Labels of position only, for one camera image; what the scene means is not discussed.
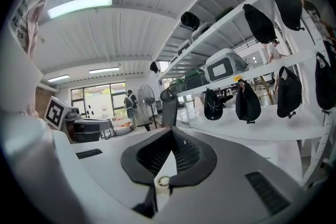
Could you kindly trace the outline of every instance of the fluorescent light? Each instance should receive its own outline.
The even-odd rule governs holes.
[[[74,0],[48,10],[48,15],[54,19],[60,15],[75,12],[85,8],[94,8],[112,5],[112,0]]]
[[[70,78],[69,75],[64,75],[64,76],[61,76],[61,77],[56,77],[56,78],[53,78],[53,79],[48,79],[49,82],[53,82],[53,81],[57,81],[57,80],[61,80],[61,79],[67,79],[67,78]]]
[[[108,71],[119,71],[119,67],[111,67],[111,68],[103,68],[97,70],[90,70],[90,74],[100,73],[100,72],[108,72]]]

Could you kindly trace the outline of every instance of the ceiling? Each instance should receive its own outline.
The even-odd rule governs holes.
[[[50,8],[68,1],[48,0],[35,54],[45,80],[70,75],[59,83],[96,78],[88,70],[105,67],[120,70],[104,76],[145,74],[193,0],[113,0],[111,7],[48,18]]]

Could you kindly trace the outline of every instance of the green container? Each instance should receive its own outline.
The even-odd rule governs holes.
[[[195,89],[208,83],[205,78],[205,72],[202,69],[194,69],[185,74],[185,86],[187,90]]]
[[[187,90],[183,79],[175,79],[169,84],[169,88],[174,94],[184,92]]]

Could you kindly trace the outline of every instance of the paper sign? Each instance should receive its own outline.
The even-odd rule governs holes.
[[[233,78],[233,81],[234,82],[237,82],[238,80],[240,80],[241,79],[241,75],[239,75],[239,76],[235,76],[234,78]]]

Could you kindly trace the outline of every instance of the white shelving unit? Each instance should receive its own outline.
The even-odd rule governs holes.
[[[262,66],[262,67],[258,67],[256,69],[251,69],[249,71],[246,71],[244,73],[240,73],[238,76],[241,77],[244,80],[248,80],[248,79],[253,79],[256,77],[260,77],[264,74],[267,73],[271,73],[274,71],[279,70],[282,66],[285,67],[290,67],[293,65],[296,65],[298,63],[301,63],[305,60],[308,59],[312,59],[316,56],[316,51],[313,49],[310,50],[305,50],[302,52],[299,52],[297,54],[294,55],[290,55],[286,58],[282,58],[280,60],[278,60],[277,62],[273,62],[273,63],[269,63],[268,65]],[[228,86],[230,84],[234,84],[237,83],[237,81],[235,80],[237,76],[231,76],[222,80],[218,80],[215,82],[212,82],[210,84],[192,89],[192,90],[188,90],[188,91],[184,91],[179,93],[177,96],[182,97],[185,95],[189,95],[189,94],[196,94],[196,93],[201,93],[206,91],[206,89],[218,89],[219,87],[225,87]]]
[[[211,55],[208,55],[208,57],[200,56],[198,51],[206,51],[206,47],[208,47],[207,41],[213,38],[220,29],[225,28],[230,23],[234,23],[237,27],[239,27],[239,29],[244,29],[245,32],[248,31],[249,33],[245,35],[251,37],[252,32],[249,30],[243,10],[243,6],[245,4],[253,5],[274,22],[274,13],[272,12],[275,5],[274,0],[246,0],[218,22],[214,23],[205,33],[200,35],[198,39],[196,39],[185,51],[181,53],[180,56],[176,58],[176,60],[169,65],[169,67],[159,76],[159,79],[178,78],[185,75],[188,71],[193,70],[195,67],[203,65],[207,58]],[[229,38],[229,35],[236,35],[236,33],[227,34],[227,38]]]
[[[219,31],[223,33],[223,31],[229,29],[232,24],[237,26],[240,32],[243,33],[243,42],[247,42],[251,37],[253,38],[245,20],[244,4],[253,5],[268,16],[273,23],[277,23],[280,26],[283,39],[288,42],[293,55],[283,58],[278,62],[246,71],[239,74],[239,76],[244,80],[248,80],[277,71],[281,66],[290,67],[296,65],[302,82],[303,97],[302,105],[296,110],[297,114],[291,119],[282,119],[277,116],[276,105],[265,106],[261,108],[261,115],[255,124],[246,124],[245,121],[238,119],[233,109],[224,109],[223,116],[217,121],[207,120],[203,110],[184,109],[179,111],[177,120],[186,127],[222,137],[223,139],[231,137],[231,139],[240,141],[253,140],[258,141],[258,143],[266,143],[267,141],[271,141],[272,143],[292,141],[296,143],[296,140],[317,138],[318,143],[314,144],[311,149],[310,166],[299,180],[302,186],[310,184],[314,180],[312,177],[313,173],[322,163],[321,156],[328,142],[330,127],[332,125],[332,113],[335,113],[335,111],[330,110],[329,114],[323,113],[316,101],[314,77],[316,52],[325,55],[326,59],[328,59],[328,56],[323,40],[305,10],[302,11],[301,16],[301,24],[305,28],[305,31],[293,31],[284,26],[274,0],[245,0],[199,36],[190,47],[170,64],[166,71],[159,76],[159,79],[182,77],[187,72],[205,63],[210,56],[206,54],[207,51],[209,54],[213,54],[215,53],[213,52],[214,49],[218,51],[224,47],[230,47],[228,44],[220,46],[220,44],[213,42],[213,38],[218,36]],[[242,39],[237,39],[233,42],[234,35],[237,35],[237,33],[233,31],[225,32],[225,38],[230,40],[231,48],[243,44]],[[212,51],[209,49],[209,44],[215,45],[215,48],[212,46]],[[232,76],[179,93],[178,96],[184,97],[189,94],[201,93],[206,88],[218,89],[236,82],[237,78]]]
[[[200,19],[201,24],[205,22],[211,23],[223,10],[233,6],[236,7],[244,1],[245,0],[192,0],[191,3],[185,7],[185,11],[195,14]],[[211,55],[221,48],[233,47],[238,42],[243,42],[251,37],[250,31],[246,32],[245,29],[245,27],[241,28],[240,25],[230,23],[205,42],[202,48],[200,47],[194,52],[201,55]],[[173,58],[176,58],[178,47],[186,39],[191,39],[192,32],[190,28],[182,25],[180,21],[176,22],[174,29],[155,57],[156,60],[171,61]]]

